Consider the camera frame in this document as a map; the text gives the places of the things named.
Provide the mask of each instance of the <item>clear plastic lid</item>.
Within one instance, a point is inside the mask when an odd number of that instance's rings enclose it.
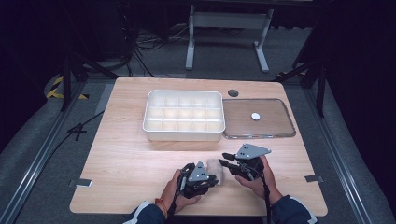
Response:
[[[279,99],[223,100],[224,136],[238,138],[293,137],[288,109]]]

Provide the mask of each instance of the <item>aluminum rail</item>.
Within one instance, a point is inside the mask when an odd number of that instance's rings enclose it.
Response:
[[[349,199],[350,205],[352,206],[352,210],[355,213],[357,220],[362,224],[373,223],[367,213],[366,208],[364,207],[363,202],[361,201],[361,196],[355,184],[355,180],[353,179],[346,162],[340,155],[337,145],[334,143],[332,133],[330,132],[326,119],[321,118],[318,114],[314,93],[309,89],[304,89],[304,95],[308,100],[310,108],[315,115],[314,117],[319,124],[321,131],[325,136],[326,143],[329,147],[329,154],[332,159],[332,164],[334,165],[335,171],[340,177],[341,184],[343,185],[344,191],[346,192],[346,196]]]
[[[72,101],[70,105],[56,118],[46,140],[44,141],[37,155],[35,156],[35,159],[33,160],[31,166],[27,169],[20,185],[12,196],[12,199],[8,203],[5,211],[0,216],[0,224],[16,222],[18,215],[20,214],[24,204],[29,198],[30,192],[35,186],[37,179],[40,177],[41,172],[43,172],[54,150],[56,150],[56,148],[54,148],[54,140],[56,139],[59,131],[63,127],[63,124],[67,116],[70,114],[74,103],[81,95],[85,83],[78,82],[74,86],[75,87],[73,89]]]

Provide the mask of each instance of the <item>white plastic organizer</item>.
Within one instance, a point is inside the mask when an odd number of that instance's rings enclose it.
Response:
[[[151,91],[143,129],[151,141],[219,141],[225,129],[216,91]]]

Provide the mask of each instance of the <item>hand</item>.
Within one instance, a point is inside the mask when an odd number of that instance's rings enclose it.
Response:
[[[262,165],[264,167],[263,174],[265,178],[265,182],[268,185],[268,189],[270,190],[270,204],[276,203],[279,199],[283,197],[283,195],[276,188],[276,182],[274,173],[272,172],[270,166],[268,165],[268,160],[265,156],[260,156],[262,159]],[[246,180],[244,177],[237,175],[235,179],[244,187],[250,188],[257,196],[264,199],[264,186],[261,178],[257,178],[252,181]]]
[[[180,176],[180,170],[176,170],[173,178],[166,184],[165,188],[163,189],[163,194],[161,198],[163,198],[163,204],[166,206],[166,209],[169,210],[170,206],[172,205],[172,201],[175,197],[175,192],[177,188],[177,178]],[[190,199],[187,199],[183,195],[179,195],[176,199],[176,211],[175,213],[180,212],[185,206],[198,203],[201,199],[201,196],[195,196]],[[157,206],[163,210],[163,207],[158,203]]]

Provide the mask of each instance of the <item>dark jacket sleeve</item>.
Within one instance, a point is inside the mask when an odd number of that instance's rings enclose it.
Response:
[[[284,196],[272,206],[275,224],[317,223],[315,216],[296,198]]]
[[[128,217],[124,224],[163,224],[163,211],[155,204],[143,202]]]

